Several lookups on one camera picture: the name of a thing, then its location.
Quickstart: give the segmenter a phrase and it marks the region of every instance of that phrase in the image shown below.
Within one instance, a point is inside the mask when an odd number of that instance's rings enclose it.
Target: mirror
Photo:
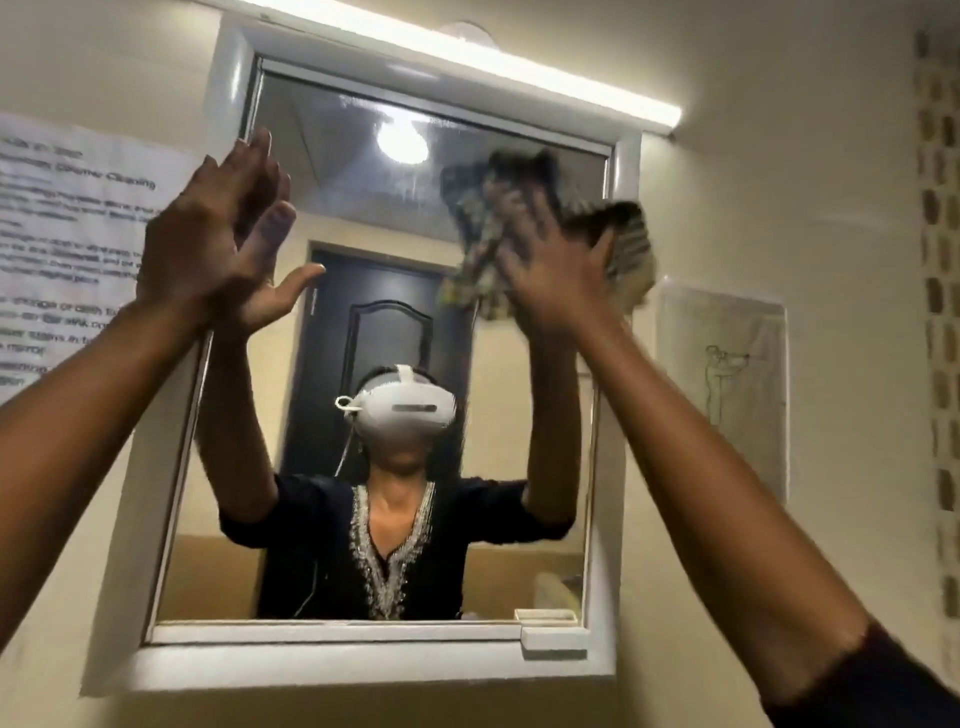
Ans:
[[[463,258],[439,181],[495,150],[546,147],[598,202],[608,158],[270,74],[252,113],[274,133],[299,212],[276,280],[308,262],[326,273],[246,347],[214,337],[157,620],[579,615],[593,384],[558,350],[530,353],[513,321],[438,303]],[[579,448],[579,481],[541,477],[535,494],[524,483],[533,357],[541,471],[576,473]],[[361,426],[358,391],[410,381],[420,399],[377,406],[423,405],[420,420]],[[430,399],[434,382],[455,414]]]

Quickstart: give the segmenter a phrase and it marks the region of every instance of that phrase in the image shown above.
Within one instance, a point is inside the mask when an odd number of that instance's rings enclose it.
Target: white mirror frame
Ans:
[[[204,99],[203,152],[224,154],[237,136],[258,60],[316,69],[438,105],[473,109],[613,149],[611,197],[637,199],[645,128],[569,98],[524,94],[494,76],[396,53],[379,41],[318,36],[226,14]],[[202,347],[184,359],[137,426],[110,543],[82,682],[83,695],[438,682],[615,673],[626,449],[605,400],[594,407],[592,497],[588,508],[583,622],[357,625],[295,621],[154,625],[156,589],[186,468],[189,424],[200,384]]]

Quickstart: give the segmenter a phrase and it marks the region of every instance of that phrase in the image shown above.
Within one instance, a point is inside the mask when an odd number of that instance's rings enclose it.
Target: black top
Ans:
[[[523,507],[523,480],[456,478],[427,486],[406,540],[386,559],[370,537],[365,486],[278,475],[279,500],[263,521],[220,527],[250,548],[310,546],[316,588],[301,619],[458,619],[467,546],[561,539],[570,523],[544,525]]]
[[[789,706],[767,706],[777,728],[957,728],[960,698],[880,627]]]

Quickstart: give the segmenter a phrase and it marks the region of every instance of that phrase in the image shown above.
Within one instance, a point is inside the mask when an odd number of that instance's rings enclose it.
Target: drawing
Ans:
[[[710,424],[719,427],[723,423],[724,384],[740,374],[750,363],[748,353],[725,352],[716,344],[707,347],[707,417]]]
[[[667,283],[658,296],[656,351],[670,378],[783,501],[783,306]]]

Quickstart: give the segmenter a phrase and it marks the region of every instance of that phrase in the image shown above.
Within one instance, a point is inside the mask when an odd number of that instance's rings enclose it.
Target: white vr headset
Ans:
[[[451,393],[406,364],[375,376],[356,397],[338,397],[335,403],[361,436],[403,428],[439,434],[457,414]]]

